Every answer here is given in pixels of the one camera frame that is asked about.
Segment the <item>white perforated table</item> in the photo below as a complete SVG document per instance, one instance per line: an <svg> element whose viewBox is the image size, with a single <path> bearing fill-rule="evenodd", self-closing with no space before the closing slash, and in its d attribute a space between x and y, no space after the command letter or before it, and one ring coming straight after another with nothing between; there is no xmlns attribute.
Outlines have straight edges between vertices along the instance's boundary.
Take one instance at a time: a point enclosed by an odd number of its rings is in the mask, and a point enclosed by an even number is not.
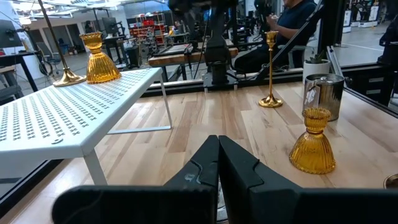
<svg viewBox="0 0 398 224"><path fill-rule="evenodd" d="M156 80L160 80L170 126L109 132ZM0 156L10 160L84 157L94 183L105 185L94 147L106 134L171 128L162 70L128 71L111 82L50 86L0 106Z"/></svg>

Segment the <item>wooden tabletop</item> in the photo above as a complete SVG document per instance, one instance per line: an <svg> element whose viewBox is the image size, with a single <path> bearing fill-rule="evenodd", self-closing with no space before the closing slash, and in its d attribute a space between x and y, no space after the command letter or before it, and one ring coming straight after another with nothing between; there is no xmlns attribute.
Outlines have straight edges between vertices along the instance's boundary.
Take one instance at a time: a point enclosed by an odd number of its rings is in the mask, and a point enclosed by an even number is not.
<svg viewBox="0 0 398 224"><path fill-rule="evenodd" d="M0 68L0 74L4 73L4 72L11 72L15 70L15 65L11 65L11 66L6 66L3 68Z"/></svg>
<svg viewBox="0 0 398 224"><path fill-rule="evenodd" d="M229 39L226 39L226 44L227 46L233 45L232 41ZM198 43L198 49L201 49L202 43ZM238 49L236 47L230 48L229 52L231 54L231 57L234 58L238 55ZM191 63L199 62L200 58L200 52L193 53L190 56L190 61ZM205 61L205 54L202 55L201 61ZM169 55L169 56L162 56L162 57L152 57L148 60L148 64L151 67L163 67L167 65L180 65L182 63L188 63L188 56L184 54L179 54L179 55Z"/></svg>
<svg viewBox="0 0 398 224"><path fill-rule="evenodd" d="M276 109L258 101L268 86L169 96L173 129L105 136L96 153L109 184L163 185L211 134L227 135L274 171L302 187L382 188L398 173L398 119L344 92L340 118L325 130L336 159L327 175L296 169L288 155L303 124L301 82L274 85L284 101ZM168 124L162 97L141 98L113 129ZM63 161L0 223L49 223L51 206L65 190L92 184L83 159Z"/></svg>

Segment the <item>amber glass candle holder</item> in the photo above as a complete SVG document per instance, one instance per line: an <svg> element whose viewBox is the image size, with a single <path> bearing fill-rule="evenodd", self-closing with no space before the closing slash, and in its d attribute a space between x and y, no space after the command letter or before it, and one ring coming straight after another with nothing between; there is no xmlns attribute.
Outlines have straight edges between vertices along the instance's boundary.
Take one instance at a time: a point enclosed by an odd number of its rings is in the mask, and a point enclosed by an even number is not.
<svg viewBox="0 0 398 224"><path fill-rule="evenodd" d="M87 63L87 83L103 83L121 77L113 61L101 51L102 39L100 32L82 34L80 38L91 54Z"/></svg>
<svg viewBox="0 0 398 224"><path fill-rule="evenodd" d="M323 108L307 108L303 115L307 132L298 138L289 159L296 168L304 172L329 173L335 169L336 162L323 130L331 113Z"/></svg>

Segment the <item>silver tin can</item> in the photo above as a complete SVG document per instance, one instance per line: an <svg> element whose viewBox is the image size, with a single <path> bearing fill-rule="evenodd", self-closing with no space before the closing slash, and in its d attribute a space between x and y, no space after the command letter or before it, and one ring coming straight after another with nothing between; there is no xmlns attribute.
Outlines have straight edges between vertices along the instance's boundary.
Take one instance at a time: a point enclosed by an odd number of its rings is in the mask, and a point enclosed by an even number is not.
<svg viewBox="0 0 398 224"><path fill-rule="evenodd" d="M312 100L316 101L315 105L317 107L330 111L331 117L329 121L338 119L343 88L344 77L339 75L316 74L307 76L305 79L303 111L311 107L308 104L308 99L312 98Z"/></svg>

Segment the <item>white pot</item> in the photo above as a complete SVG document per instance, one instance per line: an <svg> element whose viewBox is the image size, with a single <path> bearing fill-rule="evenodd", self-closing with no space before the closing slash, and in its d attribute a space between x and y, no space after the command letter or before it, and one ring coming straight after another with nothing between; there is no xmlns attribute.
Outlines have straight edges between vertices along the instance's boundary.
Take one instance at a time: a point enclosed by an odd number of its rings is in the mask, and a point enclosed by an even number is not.
<svg viewBox="0 0 398 224"><path fill-rule="evenodd" d="M321 64L312 64L312 63L304 62L303 84L305 84L305 78L309 75L329 74L330 62L325 59L323 59L322 61L324 61L324 63L321 63Z"/></svg>

